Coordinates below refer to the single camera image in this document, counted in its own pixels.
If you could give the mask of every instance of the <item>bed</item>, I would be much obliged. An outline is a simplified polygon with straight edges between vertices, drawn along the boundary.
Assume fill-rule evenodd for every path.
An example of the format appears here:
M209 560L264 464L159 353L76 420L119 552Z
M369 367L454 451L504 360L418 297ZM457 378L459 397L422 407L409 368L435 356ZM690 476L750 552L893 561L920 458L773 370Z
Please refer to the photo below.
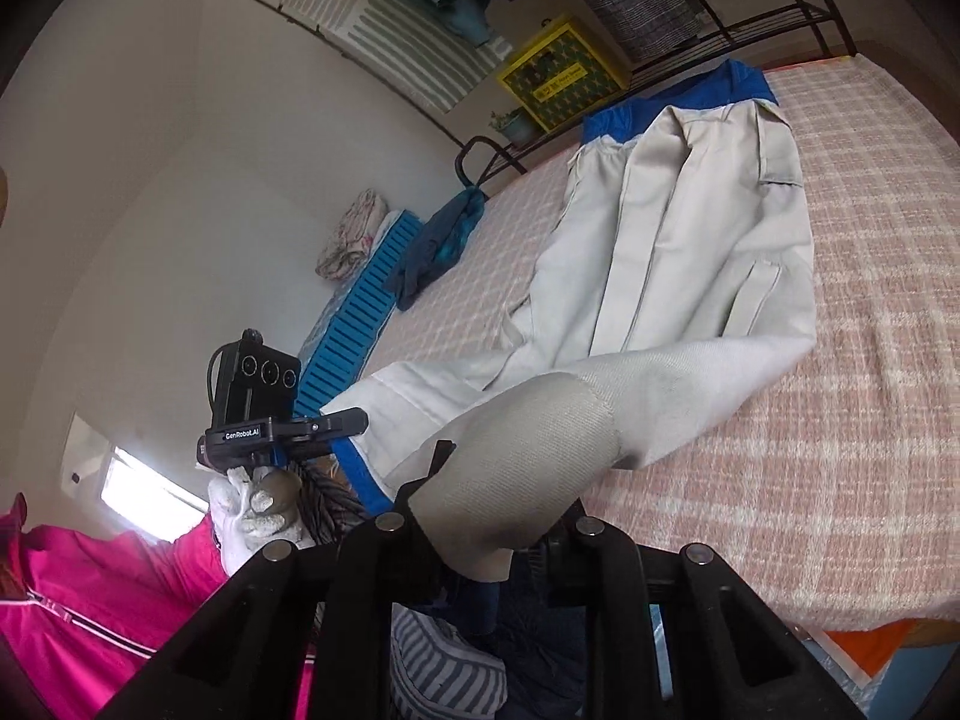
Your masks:
M636 541L715 546L783 618L960 618L960 148L865 57L770 71L805 174L818 346L730 421L584 495ZM563 203L568 149L488 203L461 263L394 312L369 374L492 348Z

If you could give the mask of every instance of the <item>shirt pocket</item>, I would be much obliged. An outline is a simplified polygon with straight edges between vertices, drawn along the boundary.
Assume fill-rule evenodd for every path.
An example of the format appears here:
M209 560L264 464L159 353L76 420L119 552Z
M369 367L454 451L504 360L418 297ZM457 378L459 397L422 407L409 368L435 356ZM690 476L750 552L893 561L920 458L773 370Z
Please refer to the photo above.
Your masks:
M797 143L778 108L757 103L757 134L760 137L760 182L803 186Z
M747 274L746 281L737 290L736 298L733 298L733 307L723 328L724 338L750 335L763 309L763 304L766 303L770 293L776 287L776 282L779 281L780 273L779 264L766 260L757 260L754 263Z

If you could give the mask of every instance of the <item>white glove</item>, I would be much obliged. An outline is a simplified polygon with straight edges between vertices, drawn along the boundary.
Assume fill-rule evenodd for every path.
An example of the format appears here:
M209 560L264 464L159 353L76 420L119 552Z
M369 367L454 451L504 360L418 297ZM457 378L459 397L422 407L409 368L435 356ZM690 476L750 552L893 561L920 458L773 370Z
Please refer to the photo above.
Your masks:
M253 480L246 469L229 469L226 479L210 480L210 517L227 576L276 539L293 541L298 549L314 545L296 508L298 492L296 474L269 466L255 469Z

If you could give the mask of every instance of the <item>metal bolt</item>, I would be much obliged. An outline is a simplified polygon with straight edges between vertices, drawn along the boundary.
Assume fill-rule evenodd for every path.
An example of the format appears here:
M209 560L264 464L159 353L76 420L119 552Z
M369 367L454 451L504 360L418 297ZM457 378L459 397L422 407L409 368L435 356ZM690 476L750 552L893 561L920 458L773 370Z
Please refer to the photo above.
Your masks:
M383 512L376 519L376 527L384 533L393 533L402 528L406 522L400 512Z
M707 544L690 544L685 550L686 558L696 565L707 565L713 560L713 550Z
M289 541L284 541L282 538L277 538L276 541L271 541L267 546L263 548L263 557L270 562L280 562L281 560L286 560L287 557L290 557L294 554L294 545Z
M584 536L599 536L603 533L603 520L596 517L581 517L577 520L577 531Z

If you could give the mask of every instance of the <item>camera lens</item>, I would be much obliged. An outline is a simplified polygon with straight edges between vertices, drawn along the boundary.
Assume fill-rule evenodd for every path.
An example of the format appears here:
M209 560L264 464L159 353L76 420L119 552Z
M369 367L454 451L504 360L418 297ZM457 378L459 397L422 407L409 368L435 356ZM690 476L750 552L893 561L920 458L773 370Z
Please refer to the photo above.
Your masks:
M264 384L277 384L277 381L280 381L280 366L272 360L264 362L260 369L260 378L263 379Z

